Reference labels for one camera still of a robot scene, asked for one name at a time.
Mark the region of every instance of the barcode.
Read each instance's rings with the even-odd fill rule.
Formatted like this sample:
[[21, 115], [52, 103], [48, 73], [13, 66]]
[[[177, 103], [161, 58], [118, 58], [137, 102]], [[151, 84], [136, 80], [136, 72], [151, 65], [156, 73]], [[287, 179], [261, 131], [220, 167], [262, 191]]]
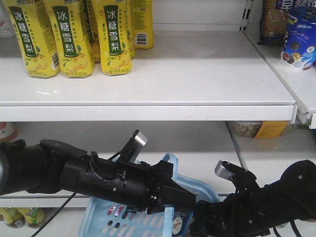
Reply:
[[59, 66], [58, 54], [54, 53], [51, 59], [53, 60], [54, 68], [55, 69], [58, 68]]
[[147, 45], [147, 34], [146, 33], [138, 33], [136, 35], [136, 45]]

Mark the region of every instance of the snack package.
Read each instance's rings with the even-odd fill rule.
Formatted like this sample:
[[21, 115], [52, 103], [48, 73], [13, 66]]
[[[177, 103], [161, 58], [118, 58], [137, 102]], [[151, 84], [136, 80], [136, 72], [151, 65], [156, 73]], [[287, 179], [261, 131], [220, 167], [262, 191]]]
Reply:
[[132, 3], [135, 48], [149, 49], [154, 46], [152, 0], [132, 0]]
[[24, 216], [25, 222], [31, 228], [39, 228], [46, 221], [46, 212], [41, 207], [17, 207], [16, 209]]
[[291, 69], [307, 70], [316, 59], [316, 8], [292, 8], [288, 15], [281, 63]]
[[98, 27], [91, 0], [83, 0], [83, 10], [85, 13], [84, 22], [88, 32], [94, 62], [100, 63], [101, 56]]
[[44, 0], [53, 28], [61, 72], [68, 78], [85, 78], [94, 70], [82, 0]]
[[11, 142], [18, 132], [12, 122], [0, 122], [0, 142]]
[[241, 137], [274, 138], [294, 131], [300, 122], [291, 124], [288, 121], [228, 121], [230, 132]]
[[60, 71], [57, 48], [42, 0], [3, 0], [28, 73], [50, 78]]
[[287, 25], [287, 12], [294, 7], [316, 7], [316, 0], [264, 0], [260, 40], [264, 44], [282, 44]]
[[124, 75], [131, 71], [127, 26], [127, 0], [92, 0], [101, 50], [101, 70], [109, 76]]
[[0, 207], [4, 222], [12, 228], [20, 228], [25, 224], [24, 217], [16, 208]]

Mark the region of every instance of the blue packaging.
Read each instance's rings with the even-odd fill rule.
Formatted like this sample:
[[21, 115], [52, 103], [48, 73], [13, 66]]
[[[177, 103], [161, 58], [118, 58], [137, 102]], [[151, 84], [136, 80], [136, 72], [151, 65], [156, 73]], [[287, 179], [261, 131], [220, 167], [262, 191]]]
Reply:
[[313, 65], [315, 59], [316, 8], [292, 8], [288, 12], [281, 62], [295, 70], [306, 70]]

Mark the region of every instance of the shelf bracket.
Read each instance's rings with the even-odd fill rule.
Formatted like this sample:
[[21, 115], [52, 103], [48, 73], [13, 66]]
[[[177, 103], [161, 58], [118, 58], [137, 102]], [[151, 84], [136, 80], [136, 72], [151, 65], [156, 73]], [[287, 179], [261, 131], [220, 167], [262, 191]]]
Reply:
[[316, 129], [316, 114], [312, 115], [310, 129]]

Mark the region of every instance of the white shelf surface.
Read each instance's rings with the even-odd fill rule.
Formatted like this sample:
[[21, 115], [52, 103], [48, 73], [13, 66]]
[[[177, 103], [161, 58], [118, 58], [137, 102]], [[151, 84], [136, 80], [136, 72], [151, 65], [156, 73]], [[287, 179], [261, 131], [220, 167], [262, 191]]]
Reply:
[[[46, 209], [47, 216], [50, 217], [54, 211], [56, 211], [55, 208]], [[64, 208], [37, 236], [77, 237], [84, 213], [84, 208]], [[29, 237], [36, 230], [27, 225], [13, 229], [8, 227], [4, 222], [0, 222], [0, 232], [3, 237]]]
[[291, 120], [295, 100], [239, 31], [157, 31], [133, 70], [109, 77], [27, 75], [0, 39], [0, 120]]
[[[260, 12], [260, 9], [261, 1], [255, 1], [253, 11]], [[280, 62], [282, 45], [259, 45], [257, 42], [260, 41], [260, 16], [261, 14], [253, 16], [246, 34], [275, 75], [294, 97], [300, 114], [305, 116], [305, 120], [302, 116], [300, 119], [302, 122], [306, 122], [307, 119], [312, 119], [313, 114], [316, 113], [316, 68], [312, 67], [305, 71], [287, 68]]]
[[[218, 121], [73, 121], [19, 122], [15, 124], [27, 145], [41, 139], [54, 139], [75, 147], [97, 151], [109, 158], [121, 150], [131, 134], [140, 131], [149, 139], [138, 156], [151, 165], [167, 153], [179, 159], [178, 173], [203, 181], [219, 194], [235, 191], [231, 182], [217, 177], [214, 168], [219, 160], [239, 165], [225, 122]], [[53, 195], [19, 192], [0, 196], [1, 206], [59, 207], [71, 193], [61, 191]], [[70, 207], [86, 207], [87, 196], [76, 195]]]
[[247, 138], [234, 135], [241, 160], [256, 175], [260, 187], [280, 179], [291, 164], [309, 159], [316, 163], [316, 136], [297, 129], [277, 138]]

